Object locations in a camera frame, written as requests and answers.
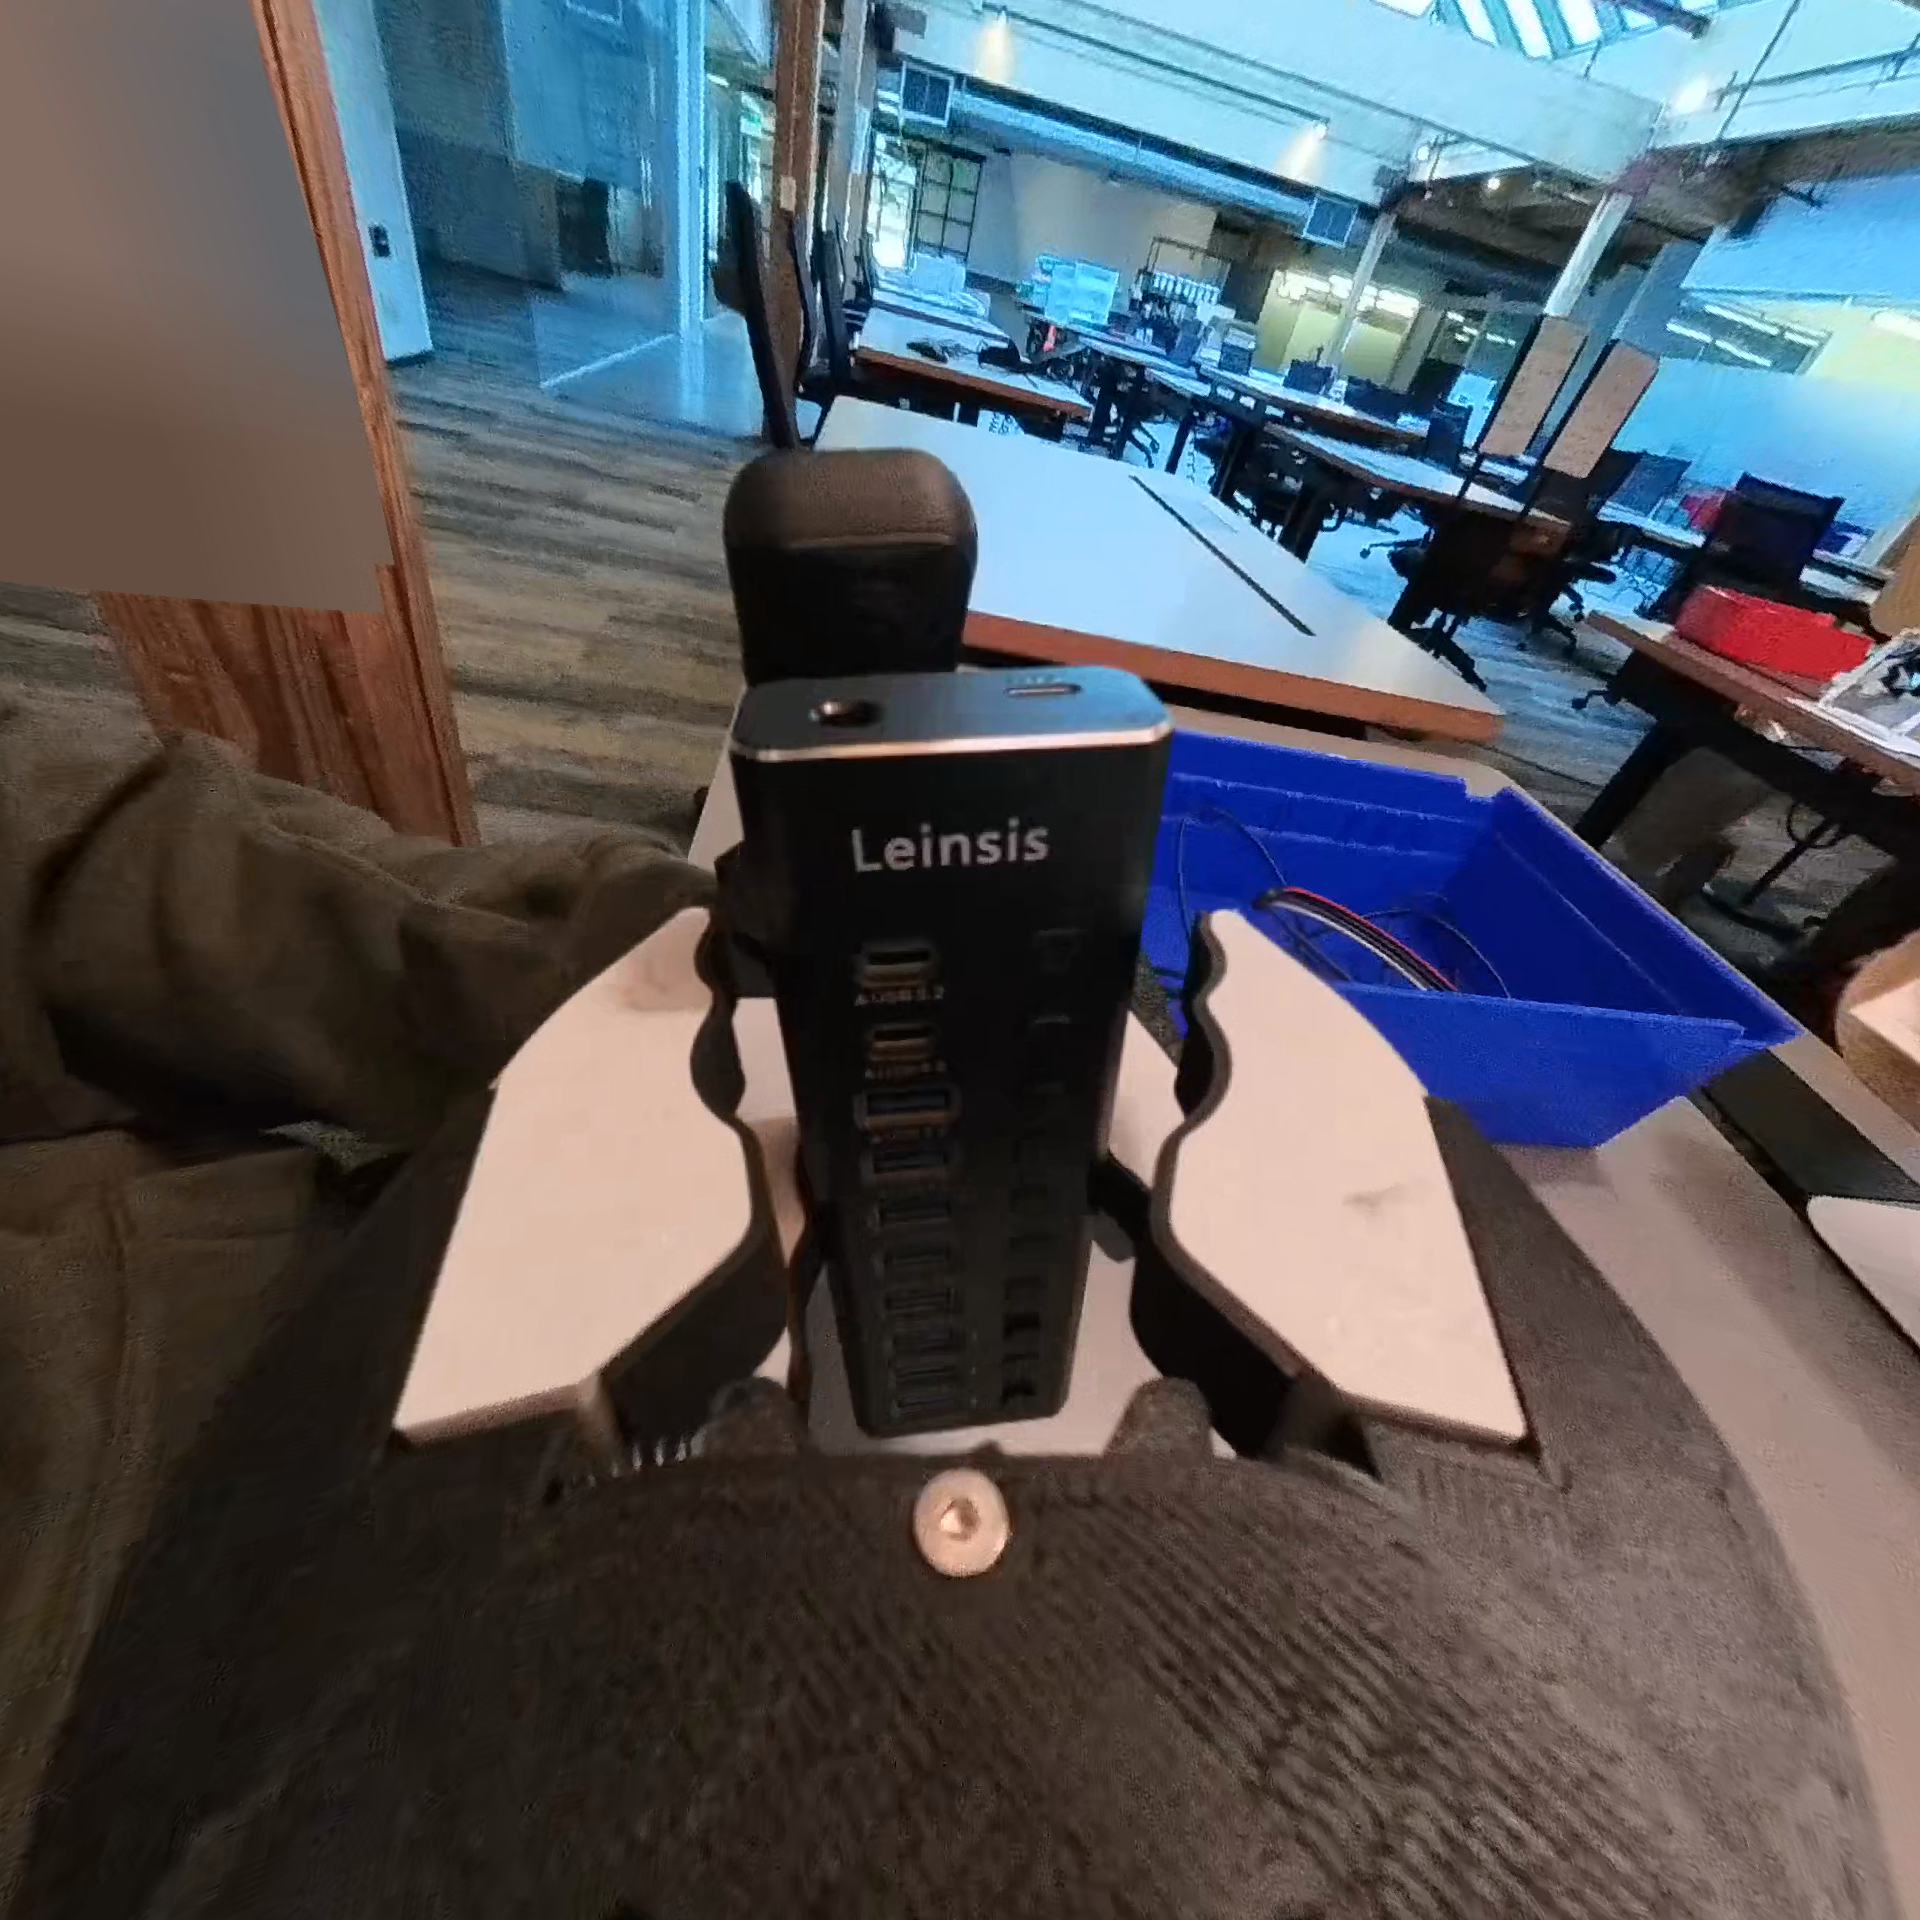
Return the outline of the wooden partition board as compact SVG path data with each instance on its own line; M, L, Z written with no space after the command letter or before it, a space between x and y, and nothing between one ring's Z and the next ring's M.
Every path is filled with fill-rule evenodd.
M1580 391L1571 397L1559 428L1546 438L1540 466L1586 480L1599 458L1613 447L1626 417L1638 411L1644 385L1654 383L1663 363L1613 339Z
M1521 458L1535 438L1541 428L1566 378L1573 369L1586 352L1586 325L1571 316L1540 316L1521 339L1518 365L1503 369L1493 411L1472 440L1477 458Z

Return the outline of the blue plastic bin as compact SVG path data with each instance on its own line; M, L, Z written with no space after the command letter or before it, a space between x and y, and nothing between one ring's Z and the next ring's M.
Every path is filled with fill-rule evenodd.
M1174 730L1141 952L1235 907L1503 1148L1607 1148L1799 1026L1521 793Z

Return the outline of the wood edged work table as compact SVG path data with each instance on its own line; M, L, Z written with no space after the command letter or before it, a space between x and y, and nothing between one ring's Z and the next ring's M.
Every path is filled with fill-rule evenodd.
M1873 770L1891 793L1913 796L1920 793L1920 748L1909 738L1891 738L1881 727L1865 727L1854 717L1841 717L1816 706L1809 691L1770 680L1749 662L1727 662L1714 649L1698 649L1679 638L1665 624L1636 620L1636 614L1586 614L1586 632L1600 638L1630 644L1630 654L1644 671L1663 671L1665 685L1688 685L1737 722L1770 722L1782 727L1798 748L1841 755L1843 762Z

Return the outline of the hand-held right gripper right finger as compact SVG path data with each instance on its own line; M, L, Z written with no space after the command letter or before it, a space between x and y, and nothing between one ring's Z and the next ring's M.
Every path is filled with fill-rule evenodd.
M1535 1428L1422 1075L1248 913L1197 913L1179 1175L1132 1337L1214 1450L1526 1465Z

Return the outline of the red plastic tray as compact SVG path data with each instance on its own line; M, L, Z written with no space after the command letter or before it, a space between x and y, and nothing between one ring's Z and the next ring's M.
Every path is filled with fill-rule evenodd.
M1722 662L1811 691L1841 685L1878 649L1873 634L1841 624L1835 614L1749 596L1729 587L1695 587L1674 620L1674 634Z

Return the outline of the white mat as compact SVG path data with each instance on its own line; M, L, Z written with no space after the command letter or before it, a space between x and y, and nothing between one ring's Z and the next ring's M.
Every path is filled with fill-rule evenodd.
M1809 1233L1920 1346L1920 1205L1811 1195Z

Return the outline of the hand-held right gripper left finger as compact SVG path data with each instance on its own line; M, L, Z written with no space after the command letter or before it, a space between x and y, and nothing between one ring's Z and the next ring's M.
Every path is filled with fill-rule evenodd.
M791 1323L791 1256L716 913L681 907L498 1073L447 1224L399 1440L567 1420L696 1440Z

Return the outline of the wooden pillar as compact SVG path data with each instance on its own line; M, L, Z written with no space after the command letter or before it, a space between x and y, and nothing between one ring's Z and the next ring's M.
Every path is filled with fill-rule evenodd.
M476 846L402 417L374 346L371 272L351 235L351 164L325 28L306 0L255 0L255 33L318 232L392 555L371 570L371 614L88 596L155 730L226 738L276 781L371 806L402 835Z

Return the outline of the black USB hub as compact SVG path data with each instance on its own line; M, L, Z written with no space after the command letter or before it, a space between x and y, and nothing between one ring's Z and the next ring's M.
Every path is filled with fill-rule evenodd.
M1168 748L1119 669L778 680L733 717L736 936L868 1438L1070 1395Z

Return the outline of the black chair back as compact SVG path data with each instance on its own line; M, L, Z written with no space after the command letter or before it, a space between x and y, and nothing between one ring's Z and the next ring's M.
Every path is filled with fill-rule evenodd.
M763 440L775 452L809 447L802 438L802 385L811 378L811 316L809 316L809 281L802 256L791 252L791 281L802 303L802 331L784 352L775 330L775 298L770 298L770 240L756 205L749 181L719 191L719 262L709 267L719 309L733 309L749 325L749 352L755 352L755 378L756 378L756 406L763 406Z

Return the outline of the white table with wood edge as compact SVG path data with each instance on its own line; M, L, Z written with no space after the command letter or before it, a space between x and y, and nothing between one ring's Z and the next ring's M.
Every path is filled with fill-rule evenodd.
M840 397L815 452L909 447L979 522L968 649L1097 662L1168 706L1487 748L1498 706L1188 480Z

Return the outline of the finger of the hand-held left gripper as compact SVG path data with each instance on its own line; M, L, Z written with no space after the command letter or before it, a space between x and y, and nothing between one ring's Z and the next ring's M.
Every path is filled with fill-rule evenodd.
M1179 1175L1179 1059L1143 1033L1119 1038L1119 1087L1102 1148L1102 1246L1141 1251L1156 1245Z
M796 1117L755 1117L770 1213L775 1213L775 1262L778 1262L778 1337L756 1363L763 1381L778 1381L791 1403L811 1403L811 1298L815 1298L815 1246L809 1213L809 1177L802 1177L802 1126Z

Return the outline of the person's green jacket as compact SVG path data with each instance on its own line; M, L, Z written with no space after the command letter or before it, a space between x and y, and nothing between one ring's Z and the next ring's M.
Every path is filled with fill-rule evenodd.
M3 1224L3 1915L507 1915L449 1685L525 1445L392 1440L464 1167L140 1148Z

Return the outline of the long wood edged table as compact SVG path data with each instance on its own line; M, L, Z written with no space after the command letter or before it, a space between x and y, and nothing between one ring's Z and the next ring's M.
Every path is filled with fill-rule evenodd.
M852 339L852 365L868 383L892 383L909 411L953 415L956 425L1001 415L1048 440L1090 425L1090 406L1070 383L994 363L994 339L979 330L873 309Z

